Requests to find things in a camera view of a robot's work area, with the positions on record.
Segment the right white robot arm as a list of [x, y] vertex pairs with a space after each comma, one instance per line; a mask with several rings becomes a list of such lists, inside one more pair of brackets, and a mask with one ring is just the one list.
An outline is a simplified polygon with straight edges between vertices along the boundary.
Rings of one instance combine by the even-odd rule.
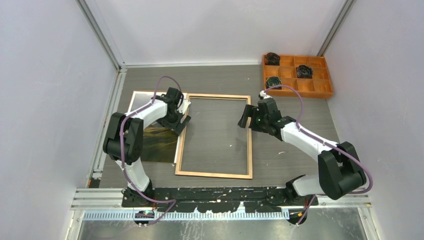
[[316, 175], [301, 175], [286, 182], [284, 195], [291, 205], [299, 205], [309, 195], [338, 200], [367, 183], [351, 143], [329, 141], [302, 127], [293, 117], [282, 116], [271, 97], [260, 99], [256, 106], [245, 105], [237, 124], [291, 144], [316, 161]]

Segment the landscape photo print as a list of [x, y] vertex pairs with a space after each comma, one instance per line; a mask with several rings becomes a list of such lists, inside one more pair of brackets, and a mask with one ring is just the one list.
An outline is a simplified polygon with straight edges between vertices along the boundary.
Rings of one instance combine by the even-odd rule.
[[[134, 91], [128, 111], [134, 111], [147, 104], [153, 97], [152, 91]], [[179, 135], [157, 122], [148, 125], [143, 131], [141, 161], [149, 163], [176, 163]]]

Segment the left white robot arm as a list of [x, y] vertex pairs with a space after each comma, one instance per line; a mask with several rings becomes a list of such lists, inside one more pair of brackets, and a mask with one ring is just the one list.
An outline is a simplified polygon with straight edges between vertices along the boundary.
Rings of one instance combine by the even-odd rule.
[[185, 116], [190, 101], [177, 88], [170, 87], [166, 93], [154, 93], [143, 106], [111, 115], [103, 142], [103, 152], [121, 168], [127, 180], [128, 191], [141, 207], [153, 202], [153, 184], [142, 166], [144, 130], [157, 123], [180, 135], [191, 117]]

